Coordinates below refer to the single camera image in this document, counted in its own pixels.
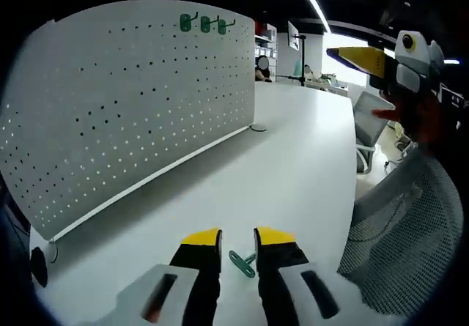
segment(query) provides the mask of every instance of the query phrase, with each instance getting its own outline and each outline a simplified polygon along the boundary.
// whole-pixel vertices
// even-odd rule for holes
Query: gray mesh fabric
[[[409,316],[430,296],[462,233],[462,205],[436,161],[414,149],[357,200],[339,273],[381,314]]]
[[[392,109],[392,104],[376,95],[362,92],[353,108],[355,117],[355,132],[363,145],[373,147],[376,144],[386,120],[372,115],[374,109]]]

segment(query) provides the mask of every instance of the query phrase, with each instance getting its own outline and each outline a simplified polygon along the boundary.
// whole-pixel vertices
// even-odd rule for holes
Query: computer screen
[[[290,22],[288,22],[288,46],[295,50],[300,50],[300,38],[298,38],[298,30]]]

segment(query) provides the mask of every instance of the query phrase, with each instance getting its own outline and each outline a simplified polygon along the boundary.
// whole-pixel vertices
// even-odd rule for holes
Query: pegboard
[[[182,32],[181,14],[199,18]],[[217,16],[235,25],[200,27]],[[203,4],[122,1],[25,41],[0,109],[1,173],[50,239],[103,202],[254,120],[254,22]]]

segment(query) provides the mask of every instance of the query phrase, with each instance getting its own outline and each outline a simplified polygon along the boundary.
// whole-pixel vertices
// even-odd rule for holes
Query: mesh chair back
[[[413,149],[356,201],[338,272],[377,312],[410,316],[442,278],[462,221],[459,194],[443,167]]]
[[[356,136],[367,147],[374,147],[387,122],[372,115],[376,108],[393,109],[394,106],[381,97],[362,92],[353,107]]]

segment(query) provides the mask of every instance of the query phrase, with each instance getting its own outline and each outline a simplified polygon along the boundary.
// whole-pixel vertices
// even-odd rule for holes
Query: white desk
[[[169,263],[183,237],[216,226],[224,235],[214,325],[265,325],[257,278],[246,278],[228,257],[230,250],[254,252],[256,226],[296,233],[311,262],[336,269],[355,196],[350,100],[257,83],[256,120],[267,132],[242,132],[61,238],[49,285],[38,289],[51,311],[65,325],[107,314],[118,292]]]
[[[348,90],[344,88],[338,88],[337,86],[329,86],[327,84],[322,84],[319,82],[313,82],[313,81],[305,81],[305,86],[308,88],[314,88],[314,89],[319,89],[324,88],[327,89],[329,92],[341,95],[342,97],[348,97]]]

